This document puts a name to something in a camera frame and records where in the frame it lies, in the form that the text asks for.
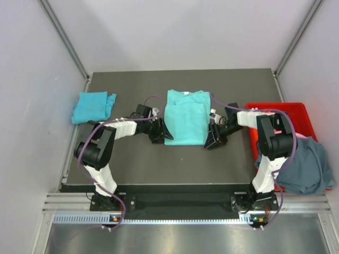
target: red plastic tray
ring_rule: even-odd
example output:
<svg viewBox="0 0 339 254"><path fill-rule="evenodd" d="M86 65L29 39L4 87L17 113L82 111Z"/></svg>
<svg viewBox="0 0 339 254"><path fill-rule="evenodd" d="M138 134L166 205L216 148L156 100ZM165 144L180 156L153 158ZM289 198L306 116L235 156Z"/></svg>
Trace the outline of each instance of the red plastic tray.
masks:
<svg viewBox="0 0 339 254"><path fill-rule="evenodd" d="M317 141L317 137L314 133L312 124L309 120L307 111L303 103L293 102L293 103L284 103L284 102L275 102L275 103L247 103L246 108L258 108L263 110L265 108L276 108L277 110L282 110L288 113L295 131L306 137L313 137ZM249 129L249 137L251 139L251 149L253 153L254 161L258 158L258 131L256 129Z"/></svg>

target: gray wall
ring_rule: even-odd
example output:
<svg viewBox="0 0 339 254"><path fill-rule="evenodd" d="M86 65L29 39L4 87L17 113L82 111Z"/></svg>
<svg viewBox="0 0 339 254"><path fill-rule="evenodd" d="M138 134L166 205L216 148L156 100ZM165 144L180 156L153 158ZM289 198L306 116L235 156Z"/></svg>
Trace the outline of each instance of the gray wall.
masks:
<svg viewBox="0 0 339 254"><path fill-rule="evenodd" d="M313 0L50 0L88 71L275 69Z"/></svg>
<svg viewBox="0 0 339 254"><path fill-rule="evenodd" d="M37 0L0 2L0 249L28 253L84 80Z"/></svg>
<svg viewBox="0 0 339 254"><path fill-rule="evenodd" d="M318 141L339 183L339 1L326 0L312 20L281 80L288 101L306 105ZM339 223L339 188L327 192Z"/></svg>

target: fabric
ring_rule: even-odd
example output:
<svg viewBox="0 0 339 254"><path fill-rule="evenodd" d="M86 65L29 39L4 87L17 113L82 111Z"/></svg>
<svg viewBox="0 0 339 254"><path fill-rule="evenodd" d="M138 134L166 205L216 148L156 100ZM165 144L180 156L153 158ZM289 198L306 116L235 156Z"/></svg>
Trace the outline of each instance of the fabric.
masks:
<svg viewBox="0 0 339 254"><path fill-rule="evenodd" d="M255 163L259 167L261 153ZM278 174L279 185L287 193L314 195L334 188L332 170L326 160L323 146L312 137L298 139L298 148L291 165Z"/></svg>
<svg viewBox="0 0 339 254"><path fill-rule="evenodd" d="M89 120L105 121L111 116L116 94L108 96L107 92L80 93L78 104L75 105L72 123L86 123Z"/></svg>
<svg viewBox="0 0 339 254"><path fill-rule="evenodd" d="M167 146L201 146L208 135L210 94L204 91L178 92L169 90L165 123L174 140L165 139Z"/></svg>

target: dark gray tabletop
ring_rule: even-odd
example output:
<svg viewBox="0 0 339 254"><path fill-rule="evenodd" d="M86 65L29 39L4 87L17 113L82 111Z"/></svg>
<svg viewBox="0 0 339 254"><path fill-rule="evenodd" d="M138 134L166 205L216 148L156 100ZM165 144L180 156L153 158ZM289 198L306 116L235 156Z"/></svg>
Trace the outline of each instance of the dark gray tabletop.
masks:
<svg viewBox="0 0 339 254"><path fill-rule="evenodd" d="M88 92L116 93L112 118L118 118L130 115L149 95L161 96L165 106L169 89L213 92L220 101L240 107L280 101L270 69L96 72ZM159 107L160 101L150 99L147 104ZM225 115L222 106L211 105ZM228 140L226 146L208 151L202 146L151 144L147 135L127 137L115 141L110 168L118 184L248 183L255 176L248 130ZM90 183L73 159L67 184Z"/></svg>

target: metal plate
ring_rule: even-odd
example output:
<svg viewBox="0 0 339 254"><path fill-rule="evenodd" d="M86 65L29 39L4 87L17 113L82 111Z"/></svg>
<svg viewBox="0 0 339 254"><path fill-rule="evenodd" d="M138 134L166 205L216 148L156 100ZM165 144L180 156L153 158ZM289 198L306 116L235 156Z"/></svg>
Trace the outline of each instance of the metal plate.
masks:
<svg viewBox="0 0 339 254"><path fill-rule="evenodd" d="M53 225L45 254L327 254L329 253L316 214L280 215L264 231L248 230L244 225L122 225L109 233L89 229L62 249L65 243L88 225Z"/></svg>

